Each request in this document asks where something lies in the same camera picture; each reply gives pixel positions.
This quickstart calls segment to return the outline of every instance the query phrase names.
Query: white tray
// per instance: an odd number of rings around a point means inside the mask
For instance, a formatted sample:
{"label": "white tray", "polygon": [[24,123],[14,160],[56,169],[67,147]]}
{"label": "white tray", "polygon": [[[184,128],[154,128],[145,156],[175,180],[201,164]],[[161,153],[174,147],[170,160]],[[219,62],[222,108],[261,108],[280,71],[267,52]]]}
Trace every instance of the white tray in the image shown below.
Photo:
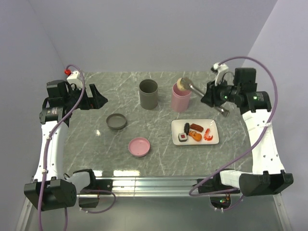
{"label": "white tray", "polygon": [[[204,128],[202,132],[196,131],[198,133],[201,133],[202,140],[201,141],[195,141],[192,137],[187,136],[188,140],[185,142],[179,141],[179,133],[184,132],[184,125],[185,123],[189,124],[197,124]],[[206,129],[210,129],[210,136],[213,136],[213,139],[211,141],[206,141],[203,136],[205,134]],[[173,143],[177,146],[186,146],[186,145],[207,145],[207,144],[218,144],[219,143],[219,137],[218,137],[218,131],[216,123],[213,119],[177,119],[173,120],[171,122],[171,132],[172,132],[172,140]]]}

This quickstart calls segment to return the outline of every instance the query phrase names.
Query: gray cup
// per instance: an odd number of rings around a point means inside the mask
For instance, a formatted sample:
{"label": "gray cup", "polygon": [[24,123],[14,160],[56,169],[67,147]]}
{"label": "gray cup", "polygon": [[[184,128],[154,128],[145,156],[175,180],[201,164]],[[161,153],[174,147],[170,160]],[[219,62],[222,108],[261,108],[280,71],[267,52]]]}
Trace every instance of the gray cup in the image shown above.
{"label": "gray cup", "polygon": [[145,79],[139,84],[140,105],[152,110],[158,105],[158,84],[152,79]]}

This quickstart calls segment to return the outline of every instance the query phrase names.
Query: gray marble tabletop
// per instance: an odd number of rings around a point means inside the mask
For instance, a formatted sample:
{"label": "gray marble tabletop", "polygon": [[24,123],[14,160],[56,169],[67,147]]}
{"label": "gray marble tabletop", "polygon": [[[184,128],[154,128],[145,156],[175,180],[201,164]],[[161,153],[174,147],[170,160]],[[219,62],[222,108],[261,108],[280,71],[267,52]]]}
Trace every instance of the gray marble tabletop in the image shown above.
{"label": "gray marble tabletop", "polygon": [[[214,78],[208,72],[86,73],[85,76],[86,86],[94,83],[109,102],[99,110],[74,111],[64,148],[64,170],[68,174],[92,168],[108,177],[117,170],[122,174],[125,171],[124,175],[138,173],[140,176],[207,175],[250,146],[244,121],[231,103],[224,105],[231,112],[228,118],[201,103],[193,94],[187,111],[172,111],[172,86],[177,79],[187,76],[205,91],[206,83]],[[138,84],[147,78],[155,80],[159,87],[159,103],[153,110],[144,110],[139,103]],[[126,116],[128,124],[124,129],[108,128],[106,118],[112,113]],[[183,147],[173,144],[172,120],[203,118],[215,120],[219,144]],[[128,143],[135,137],[150,141],[151,149],[146,156],[134,157],[129,153]],[[231,167],[251,172],[251,154]]]}

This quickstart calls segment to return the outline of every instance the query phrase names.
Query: pink cylinder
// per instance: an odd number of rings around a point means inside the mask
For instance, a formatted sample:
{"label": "pink cylinder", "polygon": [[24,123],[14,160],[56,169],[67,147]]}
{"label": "pink cylinder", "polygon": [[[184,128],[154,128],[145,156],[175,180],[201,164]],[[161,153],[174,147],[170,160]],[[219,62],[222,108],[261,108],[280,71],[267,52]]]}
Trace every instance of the pink cylinder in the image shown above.
{"label": "pink cylinder", "polygon": [[171,108],[176,112],[186,111],[190,97],[190,90],[181,91],[178,89],[177,84],[174,84],[172,88]]}

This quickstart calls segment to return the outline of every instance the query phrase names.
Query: white bracket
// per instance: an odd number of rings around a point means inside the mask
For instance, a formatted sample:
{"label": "white bracket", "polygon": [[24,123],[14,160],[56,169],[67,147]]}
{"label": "white bracket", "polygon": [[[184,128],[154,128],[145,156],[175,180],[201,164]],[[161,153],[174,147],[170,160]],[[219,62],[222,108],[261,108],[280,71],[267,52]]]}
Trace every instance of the white bracket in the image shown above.
{"label": "white bracket", "polygon": [[260,143],[252,150],[252,173],[236,170],[221,171],[220,178],[223,185],[239,189],[239,178],[243,173],[263,175],[263,172],[267,171],[269,174],[280,174],[284,170],[277,152],[272,124],[267,123],[270,114],[271,112],[266,109],[259,109],[255,113],[248,111],[243,114],[251,145],[257,141],[264,127],[268,128]]}
{"label": "white bracket", "polygon": [[34,176],[35,180],[38,182],[42,181],[43,172],[46,172],[46,180],[51,180],[52,177],[57,179],[63,179],[63,151],[64,144],[66,140],[66,134],[68,127],[66,123],[61,123],[55,133],[52,136],[52,139],[49,143],[48,155],[47,155],[47,169],[43,168],[43,159],[44,159],[44,150],[46,145],[46,137],[49,136],[50,131],[56,126],[57,121],[49,121],[42,125],[42,147],[40,151],[39,164],[37,172]]}
{"label": "white bracket", "polygon": [[67,77],[67,82],[72,85],[76,84],[78,89],[82,89],[82,81],[81,81],[81,74],[79,71],[75,70]]}
{"label": "white bracket", "polygon": [[229,71],[229,68],[225,64],[219,65],[219,63],[215,63],[213,65],[213,70],[218,71],[216,78],[215,78],[215,86],[217,86],[218,84],[222,82],[222,79],[224,75]]}

